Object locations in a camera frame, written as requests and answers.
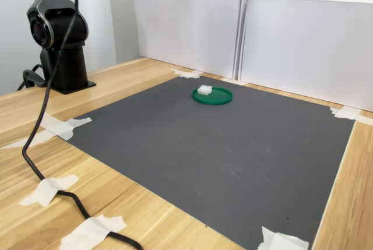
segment small white block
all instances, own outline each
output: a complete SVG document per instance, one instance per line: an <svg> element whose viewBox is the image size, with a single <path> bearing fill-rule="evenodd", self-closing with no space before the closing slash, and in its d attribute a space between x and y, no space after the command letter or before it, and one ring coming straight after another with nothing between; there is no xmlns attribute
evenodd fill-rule
<svg viewBox="0 0 373 250"><path fill-rule="evenodd" d="M212 92L212 86L206 86L206 85L202 85L200 88L198 88L198 93L199 94L210 94Z"/></svg>

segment white box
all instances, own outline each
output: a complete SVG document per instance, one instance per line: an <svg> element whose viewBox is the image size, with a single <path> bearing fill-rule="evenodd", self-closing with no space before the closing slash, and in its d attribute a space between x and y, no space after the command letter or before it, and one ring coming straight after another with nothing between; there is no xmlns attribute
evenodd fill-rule
<svg viewBox="0 0 373 250"><path fill-rule="evenodd" d="M134 0L140 54L233 78L246 0Z"/></svg>
<svg viewBox="0 0 373 250"><path fill-rule="evenodd" d="M373 111L373 0L248 0L239 80Z"/></svg>

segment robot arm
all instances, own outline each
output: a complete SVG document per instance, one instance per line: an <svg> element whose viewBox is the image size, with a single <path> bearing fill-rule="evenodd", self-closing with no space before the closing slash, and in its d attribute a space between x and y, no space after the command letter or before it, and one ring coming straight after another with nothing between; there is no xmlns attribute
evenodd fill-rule
<svg viewBox="0 0 373 250"><path fill-rule="evenodd" d="M47 81L56 64L62 40L74 14L75 4L70 0L35 0L27 11L31 34L43 50L40 55L44 78ZM65 49L62 51L58 72L52 88L63 94L82 90L96 84L88 81L83 46L88 37L88 26L81 14L74 22ZM36 73L24 73L26 86L39 86Z"/></svg>

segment masking tape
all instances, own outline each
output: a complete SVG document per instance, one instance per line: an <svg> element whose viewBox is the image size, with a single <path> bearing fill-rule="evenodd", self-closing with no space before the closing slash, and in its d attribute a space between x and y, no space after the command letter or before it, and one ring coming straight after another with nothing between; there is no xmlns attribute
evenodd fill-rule
<svg viewBox="0 0 373 250"><path fill-rule="evenodd" d="M341 109L331 107L330 110L332 110L332 114L334 114L336 118L356 120L360 123L373 126L373 119L360 115L360 109L344 106Z"/></svg>
<svg viewBox="0 0 373 250"><path fill-rule="evenodd" d="M70 119L66 122L60 121L59 119L54 118L52 115L45 113L43 120L41 120L41 126L45 129L41 132L38 132L33 141L30 144L30 147L43 143L54 136L58 135L60 138L69 140L73 136L73 129L77 126L84 125L92 121L91 118L85 119ZM23 147L26 144L28 138L18 140L12 144L6 145L0 149L16 148Z"/></svg>
<svg viewBox="0 0 373 250"><path fill-rule="evenodd" d="M222 78L221 81L224 81L224 82L229 82L229 83L232 83L232 84L236 84L236 85L246 85L247 83L246 82L242 82L242 81L237 81L237 80L233 80L233 79L229 79L229 78Z"/></svg>
<svg viewBox="0 0 373 250"><path fill-rule="evenodd" d="M274 233L267 228L262 227L263 242L257 250L307 250L308 242L300 240L297 237Z"/></svg>
<svg viewBox="0 0 373 250"><path fill-rule="evenodd" d="M89 250L104 241L110 231L115 233L125 228L121 216L106 218L91 217L80 224L72 233L61 239L60 250Z"/></svg>
<svg viewBox="0 0 373 250"><path fill-rule="evenodd" d="M70 188L76 181L78 181L78 177L75 175L60 179L44 178L40 181L36 190L21 201L19 205L27 206L38 202L41 206L47 207L59 190L63 191Z"/></svg>
<svg viewBox="0 0 373 250"><path fill-rule="evenodd" d="M185 72L185 71L179 71L177 69L171 68L175 74L179 74L179 77L185 77L185 78L199 78L199 75L202 74L202 71L190 71L190 72Z"/></svg>

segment green dish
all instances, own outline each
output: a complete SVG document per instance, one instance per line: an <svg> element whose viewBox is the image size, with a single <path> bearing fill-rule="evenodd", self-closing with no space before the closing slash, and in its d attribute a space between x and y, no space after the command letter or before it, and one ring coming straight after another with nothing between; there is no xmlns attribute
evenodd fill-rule
<svg viewBox="0 0 373 250"><path fill-rule="evenodd" d="M233 98L233 94L227 89L212 87L212 92L210 94L199 94L198 89L193 90L192 98L203 104L222 105L229 103Z"/></svg>

